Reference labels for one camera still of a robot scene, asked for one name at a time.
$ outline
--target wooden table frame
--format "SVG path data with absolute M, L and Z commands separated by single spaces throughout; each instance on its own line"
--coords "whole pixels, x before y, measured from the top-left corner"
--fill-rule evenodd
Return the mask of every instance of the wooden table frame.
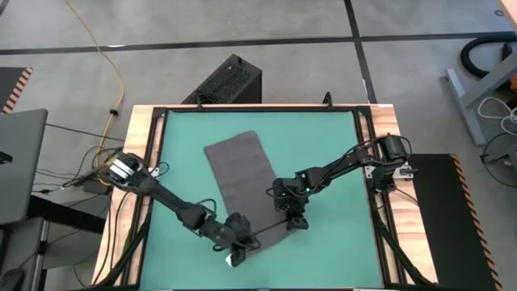
M 124 152 L 131 152 L 141 157 L 147 156 L 150 167 L 154 167 L 157 163 L 161 139 L 162 139 L 162 127 L 164 119 L 161 116 L 153 116 L 157 114 L 155 108 L 168 108 L 168 109 L 188 109 L 196 108 L 197 105 L 137 105 L 132 111 L 131 120 L 128 126 L 128 134 L 126 136 L 124 144 Z M 213 104 L 204 105 L 204 108 L 325 108 L 326 104 Z M 376 104 L 376 105 L 364 105 L 364 104 L 335 104 L 335 108 L 342 107 L 361 107 L 366 109 L 366 112 L 371 113 L 373 125 L 368 128 L 365 116 L 361 116 L 361 125 L 363 137 L 368 140 L 371 136 L 371 132 L 374 132 L 374 136 L 382 136 L 387 133 L 400 134 L 397 117 L 393 105 L 391 104 Z M 409 193 L 416 199 L 414 193 L 413 183 L 410 181 L 397 181 L 397 187 L 402 191 Z M 124 192 L 116 189 L 112 193 L 111 197 L 111 211 L 110 211 L 110 222 L 111 222 L 111 240 L 108 244 L 108 227 L 104 227 L 103 239 L 99 249 L 99 256 L 97 258 L 97 264 L 95 266 L 95 272 L 93 278 L 95 278 L 99 272 L 99 280 L 102 280 L 110 270 L 109 262 L 113 256 L 113 262 L 116 263 L 118 258 L 121 256 L 126 238 L 130 234 L 130 230 L 133 226 L 135 230 L 137 225 L 141 225 L 144 221 L 147 208 L 149 206 L 149 199 L 143 198 L 137 199 L 137 196 L 130 194 L 124 200 L 121 205 Z M 380 197 L 377 198 L 379 205 L 383 202 L 380 201 Z M 118 219 L 116 219 L 117 209 L 120 208 Z M 139 217 L 135 216 L 135 209 L 139 209 Z M 413 264 L 419 269 L 419 271 L 429 280 L 436 281 L 435 268 L 432 262 L 431 253 L 429 251 L 429 245 L 427 243 L 427 236 L 423 227 L 422 217 L 418 206 L 411 200 L 407 199 L 402 195 L 398 195 L 396 192 L 389 195 L 389 207 L 386 207 L 386 211 L 381 213 L 381 218 L 384 221 L 388 221 L 390 217 L 393 219 L 394 227 L 397 231 L 397 239 L 402 250 L 411 259 Z M 114 226 L 117 222 L 116 241 L 113 245 L 113 238 L 115 237 Z M 400 266 L 394 259 L 391 249 L 384 243 L 385 256 L 388 264 L 389 281 L 392 283 L 399 283 L 401 279 L 410 282 L 409 277 L 402 275 L 397 270 L 400 270 Z M 103 262 L 107 254 L 108 260 L 104 268 Z M 118 283 L 122 280 L 125 284 L 136 284 L 139 279 L 141 271 L 141 255 L 142 255 L 142 244 L 135 251 L 130 271 L 123 274 L 123 278 L 119 278 Z

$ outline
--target orange striped tape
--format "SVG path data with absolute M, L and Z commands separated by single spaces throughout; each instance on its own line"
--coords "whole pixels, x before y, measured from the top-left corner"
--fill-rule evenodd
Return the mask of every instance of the orange striped tape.
M 15 84 L 15 87 L 13 88 L 13 92 L 11 93 L 11 95 L 9 95 L 9 98 L 4 104 L 0 114 L 8 114 L 15 110 L 15 105 L 18 102 L 19 97 L 22 95 L 23 88 L 25 87 L 25 85 L 27 85 L 27 81 L 31 77 L 31 74 L 32 68 L 26 68 L 22 72 L 22 75 L 18 78 L 18 81 Z
M 472 215 L 472 219 L 474 222 L 474 226 L 477 230 L 477 235 L 479 236 L 479 240 L 481 242 L 481 246 L 483 247 L 483 251 L 485 253 L 486 262 L 488 263 L 488 267 L 490 272 L 492 273 L 492 278 L 494 279 L 494 285 L 497 291 L 502 291 L 501 281 L 499 280 L 499 274 L 495 270 L 494 260 L 492 259 L 492 254 L 490 253 L 490 249 L 488 248 L 488 243 L 485 239 L 485 233 L 483 232 L 483 228 L 481 227 L 481 223 L 479 222 L 479 218 L 477 217 L 476 209 L 474 208 L 474 202 L 470 195 L 469 186 L 465 182 L 465 176 L 463 170 L 461 169 L 461 163 L 458 157 L 455 154 L 451 154 L 451 158 L 456 166 L 456 172 L 460 179 L 461 187 L 463 188 L 463 193 L 465 195 L 465 199 L 467 199 L 467 206 L 470 208 L 470 214 Z

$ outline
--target black stand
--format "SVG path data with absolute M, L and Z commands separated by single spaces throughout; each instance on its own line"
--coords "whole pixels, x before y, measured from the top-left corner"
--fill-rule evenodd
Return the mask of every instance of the black stand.
M 46 221 L 72 226 L 79 230 L 88 230 L 101 234 L 105 219 L 89 213 L 53 203 L 52 201 L 31 196 L 27 210 L 27 218 L 42 217 Z

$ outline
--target metal leg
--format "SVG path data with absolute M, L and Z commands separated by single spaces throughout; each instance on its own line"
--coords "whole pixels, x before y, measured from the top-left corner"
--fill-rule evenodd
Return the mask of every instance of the metal leg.
M 489 94 L 499 88 L 515 73 L 517 73 L 517 53 L 512 53 L 494 70 L 477 82 L 476 85 L 465 92 L 456 72 L 453 69 L 447 69 L 446 74 L 451 84 L 454 100 L 460 108 L 476 146 L 483 146 L 486 143 L 486 139 L 477 120 L 477 108 L 474 107 L 474 104 L 488 97 Z
M 72 226 L 80 230 L 88 230 L 97 234 L 103 232 L 105 222 L 100 217 L 53 203 L 38 196 L 31 196 L 27 215 L 29 218 L 42 217 L 46 221 Z

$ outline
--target yellow cable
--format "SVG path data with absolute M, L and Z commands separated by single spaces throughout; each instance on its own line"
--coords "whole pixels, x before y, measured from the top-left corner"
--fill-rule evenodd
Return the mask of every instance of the yellow cable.
M 110 63 L 111 67 L 113 68 L 113 70 L 116 73 L 116 76 L 119 79 L 119 82 L 120 82 L 120 97 L 119 97 L 119 101 L 116 103 L 115 107 L 113 108 L 115 110 L 118 110 L 120 104 L 124 100 L 124 81 L 122 80 L 122 75 L 120 74 L 120 71 L 116 68 L 116 66 L 113 63 L 113 61 L 111 61 L 111 59 L 105 53 L 103 53 L 103 51 L 101 51 L 101 49 L 99 47 L 99 44 L 97 43 L 97 40 L 95 39 L 94 34 L 88 28 L 88 26 L 86 25 L 84 20 L 82 20 L 81 16 L 79 16 L 79 13 L 74 9 L 72 4 L 70 4 L 70 1 L 69 0 L 65 0 L 65 3 L 70 8 L 70 10 L 75 14 L 75 16 L 78 18 L 78 20 L 81 22 L 82 26 L 86 29 L 86 31 L 90 35 L 90 38 L 94 41 L 94 44 L 95 44 L 95 47 L 97 48 L 97 51 L 100 53 L 101 56 L 103 56 L 106 59 L 106 61 L 108 61 Z M 103 137 L 101 138 L 100 143 L 99 143 L 99 151 L 97 152 L 98 157 L 97 157 L 97 161 L 95 162 L 95 165 L 97 167 L 99 166 L 99 163 L 100 163 L 100 154 L 99 153 L 100 153 L 100 150 L 103 148 L 104 141 L 106 140 L 107 131 L 110 128 L 111 120 L 112 119 L 113 119 L 113 114 L 110 114 L 110 117 L 107 119 L 106 127 L 104 127 Z M 100 178 L 99 178 L 99 180 L 101 181 L 101 183 L 103 183 L 106 186 L 110 185 L 109 183 L 103 182 Z

